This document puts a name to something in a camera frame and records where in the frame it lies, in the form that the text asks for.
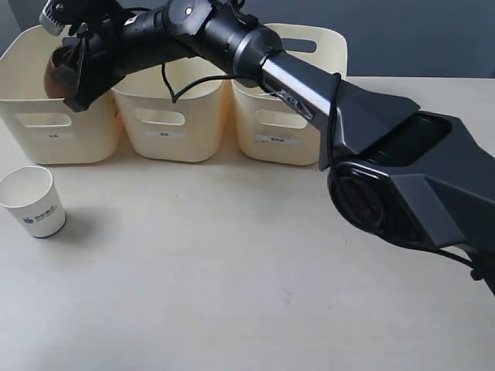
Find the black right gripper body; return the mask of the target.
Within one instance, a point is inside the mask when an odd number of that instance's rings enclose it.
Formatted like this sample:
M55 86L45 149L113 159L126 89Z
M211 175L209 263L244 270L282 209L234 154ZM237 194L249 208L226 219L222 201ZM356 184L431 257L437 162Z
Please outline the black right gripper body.
M162 11L120 11L80 37L74 92L64 100L82 112L127 75L165 62L170 35Z

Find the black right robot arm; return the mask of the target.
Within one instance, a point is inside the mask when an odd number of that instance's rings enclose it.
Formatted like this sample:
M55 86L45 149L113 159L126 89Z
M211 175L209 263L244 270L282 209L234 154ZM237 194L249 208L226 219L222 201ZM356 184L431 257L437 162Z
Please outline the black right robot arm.
M330 197L356 228L395 246L466 253L476 281L494 285L494 159L457 117L370 92L285 51L278 33L239 1L56 1L77 54L67 105L84 111L131 73L200 57L224 80L259 87L320 133Z

